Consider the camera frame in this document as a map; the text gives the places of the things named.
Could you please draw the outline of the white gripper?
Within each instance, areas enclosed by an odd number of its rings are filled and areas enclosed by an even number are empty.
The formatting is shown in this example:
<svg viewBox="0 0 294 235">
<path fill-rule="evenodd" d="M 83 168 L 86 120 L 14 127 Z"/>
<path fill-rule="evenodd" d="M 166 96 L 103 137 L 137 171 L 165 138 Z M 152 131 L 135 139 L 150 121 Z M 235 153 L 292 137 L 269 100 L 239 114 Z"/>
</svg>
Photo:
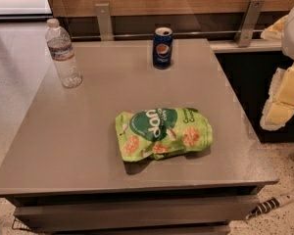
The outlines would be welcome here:
<svg viewBox="0 0 294 235">
<path fill-rule="evenodd" d="M 294 60 L 294 7 L 261 33 L 264 40 L 280 40 L 282 52 Z M 269 87 L 269 98 L 262 111 L 260 126 L 276 131 L 294 116 L 294 63 L 287 70 L 277 68 Z"/>
</svg>

